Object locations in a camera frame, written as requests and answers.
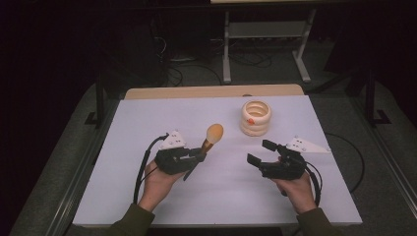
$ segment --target forearm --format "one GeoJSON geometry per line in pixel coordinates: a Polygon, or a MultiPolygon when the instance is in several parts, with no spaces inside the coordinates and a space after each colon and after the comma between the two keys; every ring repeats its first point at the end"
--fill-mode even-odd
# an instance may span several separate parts
{"type": "Polygon", "coordinates": [[[301,230],[306,236],[340,236],[343,235],[338,229],[330,224],[321,208],[306,211],[297,216],[301,230]]]}
{"type": "Polygon", "coordinates": [[[107,230],[108,236],[144,236],[147,234],[150,224],[153,222],[154,214],[131,204],[123,218],[107,230]]]}

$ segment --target person's left hand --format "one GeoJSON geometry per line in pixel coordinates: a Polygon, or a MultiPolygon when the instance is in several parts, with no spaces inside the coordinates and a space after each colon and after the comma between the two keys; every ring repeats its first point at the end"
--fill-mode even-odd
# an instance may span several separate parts
{"type": "Polygon", "coordinates": [[[169,194],[174,183],[186,172],[168,175],[157,168],[154,160],[145,168],[145,189],[138,206],[152,212],[156,206],[169,194]]]}

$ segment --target white triangular bracket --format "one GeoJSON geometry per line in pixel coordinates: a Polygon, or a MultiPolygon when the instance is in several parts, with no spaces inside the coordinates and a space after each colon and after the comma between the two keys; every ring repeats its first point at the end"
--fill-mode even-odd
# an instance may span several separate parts
{"type": "Polygon", "coordinates": [[[159,146],[159,149],[181,148],[184,147],[186,144],[187,143],[185,143],[181,134],[178,131],[173,131],[171,132],[171,134],[169,134],[168,137],[166,137],[163,143],[159,146]]]}
{"type": "Polygon", "coordinates": [[[299,152],[330,153],[330,148],[320,147],[309,141],[298,138],[297,136],[294,137],[286,147],[299,152]]]}

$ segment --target white tabletop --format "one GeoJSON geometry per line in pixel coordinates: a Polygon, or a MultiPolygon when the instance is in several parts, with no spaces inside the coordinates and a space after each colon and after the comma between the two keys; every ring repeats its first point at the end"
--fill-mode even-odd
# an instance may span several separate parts
{"type": "MultiPolygon", "coordinates": [[[[133,200],[136,177],[146,149],[157,137],[178,130],[186,148],[199,148],[207,128],[219,123],[223,138],[208,152],[187,181],[178,181],[154,210],[156,227],[272,226],[296,223],[287,198],[246,161],[251,153],[276,161],[277,152],[262,147],[294,136],[328,148],[328,142],[306,95],[122,100],[89,179],[73,223],[110,225],[119,220],[133,200]],[[251,99],[269,104],[272,118],[262,137],[248,137],[239,129],[242,105],[251,99]]],[[[157,153],[151,150],[149,161],[157,153]]],[[[303,153],[324,179],[321,207],[335,224],[361,223],[331,153],[303,153]]]]}

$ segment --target hand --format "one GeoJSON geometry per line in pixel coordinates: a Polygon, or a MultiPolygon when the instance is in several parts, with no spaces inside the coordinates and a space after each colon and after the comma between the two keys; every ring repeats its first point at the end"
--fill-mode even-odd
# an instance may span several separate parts
{"type": "Polygon", "coordinates": [[[310,183],[310,176],[305,172],[301,178],[295,180],[272,180],[279,191],[284,191],[298,214],[317,208],[310,183]]]}
{"type": "Polygon", "coordinates": [[[145,168],[144,194],[138,202],[138,206],[152,212],[156,206],[169,194],[174,183],[183,176],[185,172],[168,175],[157,168],[154,160],[145,168]]]}

